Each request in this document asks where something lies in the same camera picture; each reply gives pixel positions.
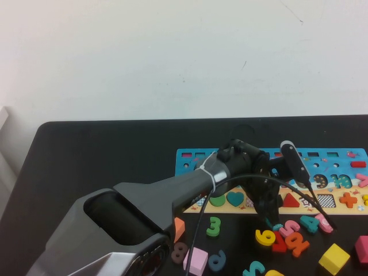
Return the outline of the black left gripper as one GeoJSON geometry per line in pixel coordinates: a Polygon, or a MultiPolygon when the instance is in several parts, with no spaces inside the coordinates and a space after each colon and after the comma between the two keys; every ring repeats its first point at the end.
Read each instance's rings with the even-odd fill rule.
{"type": "Polygon", "coordinates": [[[269,223],[274,228],[280,223],[279,208],[281,207],[281,201],[278,195],[279,184],[265,177],[274,177],[274,175],[269,172],[250,174],[246,178],[244,190],[262,220],[268,222],[269,213],[269,223]]]}

